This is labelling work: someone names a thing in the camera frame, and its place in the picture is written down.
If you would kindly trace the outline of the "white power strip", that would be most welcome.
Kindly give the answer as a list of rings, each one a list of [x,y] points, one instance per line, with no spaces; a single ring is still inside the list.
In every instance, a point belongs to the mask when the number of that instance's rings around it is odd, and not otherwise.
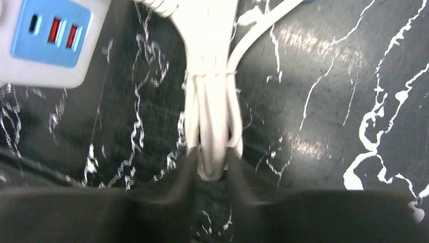
[[[1,85],[76,88],[110,1],[1,1]]]

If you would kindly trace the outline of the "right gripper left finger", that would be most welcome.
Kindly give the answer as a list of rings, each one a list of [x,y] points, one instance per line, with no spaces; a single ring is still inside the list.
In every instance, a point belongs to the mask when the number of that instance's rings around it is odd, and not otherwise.
[[[190,242],[197,152],[125,192],[79,186],[1,150],[1,242]]]

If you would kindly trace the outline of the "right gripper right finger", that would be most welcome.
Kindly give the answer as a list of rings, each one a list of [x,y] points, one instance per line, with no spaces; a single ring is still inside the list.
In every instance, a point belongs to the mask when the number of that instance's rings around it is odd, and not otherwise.
[[[225,157],[235,242],[428,242],[394,192],[288,190]]]

